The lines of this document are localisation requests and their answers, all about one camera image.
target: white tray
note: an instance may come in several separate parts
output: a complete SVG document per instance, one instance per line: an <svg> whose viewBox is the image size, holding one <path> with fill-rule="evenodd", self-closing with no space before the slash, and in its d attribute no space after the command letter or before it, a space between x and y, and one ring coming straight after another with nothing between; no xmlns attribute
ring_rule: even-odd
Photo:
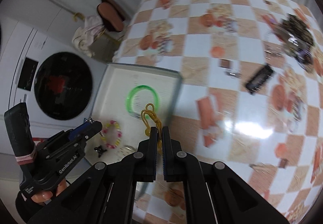
<svg viewBox="0 0 323 224"><path fill-rule="evenodd" d="M163 126L170 121L182 78L176 71L145 67L139 65L110 63L103 76L99 91L94 103L92 118L98 120L103 126L110 120L119 123L122 130L121 143L116 149L108 149L98 158L94 148L104 143L97 134L87 142L85 158L93 165L98 161L107 164L120 161L120 148L132 146L138 148L138 144L148 137L145 135L145 125L141 119L132 117L126 110L126 98L129 92L138 85L152 87L159 97L159 108L157 116L161 119ZM149 102L153 103L150 91L142 90L134 98L134 111L140 113Z"/></svg>

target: pink and yellow bracelet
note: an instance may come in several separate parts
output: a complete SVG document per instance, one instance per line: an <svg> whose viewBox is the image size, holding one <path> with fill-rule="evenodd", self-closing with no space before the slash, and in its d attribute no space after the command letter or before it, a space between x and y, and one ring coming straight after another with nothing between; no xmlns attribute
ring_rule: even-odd
<svg viewBox="0 0 323 224"><path fill-rule="evenodd" d="M103 135L101 135L101 140L104 142L107 148L116 148L117 146L120 145L120 141L122 137L120 125L115 120L110 120L110 122L106 124L106 128L102 130L102 133L106 134L108 132L109 127L111 126L115 126L117 130L117 140L113 144L109 144L107 143L107 140Z"/></svg>

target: black sleeve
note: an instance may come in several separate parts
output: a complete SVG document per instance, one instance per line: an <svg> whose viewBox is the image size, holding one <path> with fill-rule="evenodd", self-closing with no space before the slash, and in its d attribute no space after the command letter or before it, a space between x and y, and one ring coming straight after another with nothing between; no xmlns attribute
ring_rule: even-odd
<svg viewBox="0 0 323 224"><path fill-rule="evenodd" d="M18 192L16 198L16 209L24 222L27 223L28 220L42 208L43 206L33 202L31 199L27 199L25 201L21 195L21 192Z"/></svg>

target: blue part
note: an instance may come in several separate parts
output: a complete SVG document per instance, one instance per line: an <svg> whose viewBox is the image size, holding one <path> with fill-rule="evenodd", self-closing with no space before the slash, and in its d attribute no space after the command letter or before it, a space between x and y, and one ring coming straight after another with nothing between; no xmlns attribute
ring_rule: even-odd
<svg viewBox="0 0 323 224"><path fill-rule="evenodd" d="M90 128L90 126L91 126L91 123L89 122L83 123L82 125L78 126L76 129L71 131L71 133L68 136L68 139L70 141L73 141L77 136L80 135L80 133L87 131L87 129Z"/></svg>

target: silver screw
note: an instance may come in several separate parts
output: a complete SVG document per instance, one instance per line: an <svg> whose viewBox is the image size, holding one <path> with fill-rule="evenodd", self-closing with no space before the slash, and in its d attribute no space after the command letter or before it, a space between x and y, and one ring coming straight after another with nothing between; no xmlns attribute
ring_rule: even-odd
<svg viewBox="0 0 323 224"><path fill-rule="evenodd" d="M135 152L135 153L133 153L133 156L134 156L134 158L142 158L143 157L143 153L141 153L141 152Z"/></svg>
<svg viewBox="0 0 323 224"><path fill-rule="evenodd" d="M224 163L222 163L221 161L218 161L218 162L216 162L216 163L214 164L214 166L215 166L215 168L216 168L216 169L224 169L225 164L224 164Z"/></svg>
<svg viewBox="0 0 323 224"><path fill-rule="evenodd" d="M97 170L101 170L104 169L105 164L103 162L98 162L97 164L95 164L94 166Z"/></svg>
<svg viewBox="0 0 323 224"><path fill-rule="evenodd" d="M186 152L184 152L184 151L179 151L179 152L177 152L177 154L176 154L178 157L186 157L187 156L187 154L186 154Z"/></svg>

